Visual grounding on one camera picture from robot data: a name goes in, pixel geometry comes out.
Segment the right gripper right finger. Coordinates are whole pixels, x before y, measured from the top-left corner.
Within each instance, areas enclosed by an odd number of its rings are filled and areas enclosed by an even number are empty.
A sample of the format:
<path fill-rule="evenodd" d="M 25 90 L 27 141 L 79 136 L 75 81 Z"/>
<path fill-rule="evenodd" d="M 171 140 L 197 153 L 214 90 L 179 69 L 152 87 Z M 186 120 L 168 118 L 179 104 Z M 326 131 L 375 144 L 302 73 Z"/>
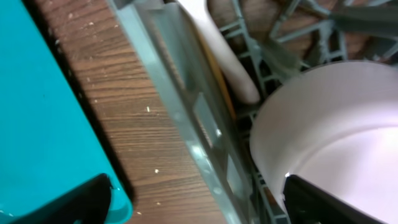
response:
<path fill-rule="evenodd" d="M 292 223 L 384 223 L 386 213 L 377 204 L 381 193 L 367 192 L 363 182 L 343 181 L 348 186 L 313 184 L 298 175 L 286 178 L 283 188 L 285 212 Z"/>

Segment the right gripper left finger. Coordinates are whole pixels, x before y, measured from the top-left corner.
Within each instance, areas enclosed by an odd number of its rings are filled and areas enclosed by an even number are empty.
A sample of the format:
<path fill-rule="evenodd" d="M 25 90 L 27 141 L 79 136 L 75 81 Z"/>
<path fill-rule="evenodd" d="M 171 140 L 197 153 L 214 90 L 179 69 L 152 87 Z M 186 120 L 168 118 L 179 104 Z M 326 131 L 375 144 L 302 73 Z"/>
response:
<path fill-rule="evenodd" d="M 111 182 L 100 174 L 12 224 L 104 223 L 111 203 Z"/>

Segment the white bowl with peanuts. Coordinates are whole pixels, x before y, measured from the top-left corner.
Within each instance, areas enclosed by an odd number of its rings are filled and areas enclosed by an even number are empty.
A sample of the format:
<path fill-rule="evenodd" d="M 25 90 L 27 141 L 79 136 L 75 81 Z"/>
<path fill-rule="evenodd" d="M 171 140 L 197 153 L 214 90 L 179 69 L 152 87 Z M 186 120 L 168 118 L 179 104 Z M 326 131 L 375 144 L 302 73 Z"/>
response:
<path fill-rule="evenodd" d="M 283 206 L 297 175 L 383 223 L 397 222 L 397 69 L 336 62 L 291 78 L 259 109 L 252 159 Z"/>

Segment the white plastic fork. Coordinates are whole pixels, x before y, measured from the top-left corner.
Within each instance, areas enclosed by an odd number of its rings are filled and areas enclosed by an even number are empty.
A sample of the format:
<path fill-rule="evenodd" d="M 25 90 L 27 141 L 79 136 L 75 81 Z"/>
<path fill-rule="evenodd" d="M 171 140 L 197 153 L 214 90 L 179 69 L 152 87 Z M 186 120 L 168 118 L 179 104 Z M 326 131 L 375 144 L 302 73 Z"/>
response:
<path fill-rule="evenodd" d="M 251 77 L 235 56 L 211 18 L 206 0 L 178 0 L 203 36 L 240 102 L 253 105 L 260 101 L 259 92 Z"/>

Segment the wooden chopstick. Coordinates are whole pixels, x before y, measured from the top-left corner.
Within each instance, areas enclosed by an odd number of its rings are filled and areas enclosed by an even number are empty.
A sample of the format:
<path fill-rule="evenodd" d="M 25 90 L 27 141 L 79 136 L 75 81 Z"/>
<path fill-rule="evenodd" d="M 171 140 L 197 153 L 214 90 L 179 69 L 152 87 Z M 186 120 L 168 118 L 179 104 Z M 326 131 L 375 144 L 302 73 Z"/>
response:
<path fill-rule="evenodd" d="M 206 43 L 205 39 L 203 38 L 203 36 L 201 34 L 198 34 L 198 38 L 199 38 L 201 46 L 205 52 L 206 58 L 210 64 L 213 76 L 214 76 L 215 80 L 217 81 L 217 84 L 220 88 L 224 102 L 227 105 L 228 111 L 229 111 L 232 119 L 235 120 L 236 112 L 234 110 L 233 103 L 231 101 L 231 97 L 229 95 L 229 91 L 228 91 L 228 88 L 227 88 L 225 80 L 224 80 L 223 72 L 221 71 L 213 53 L 211 52 L 211 50 L 210 50 L 208 44 Z"/>

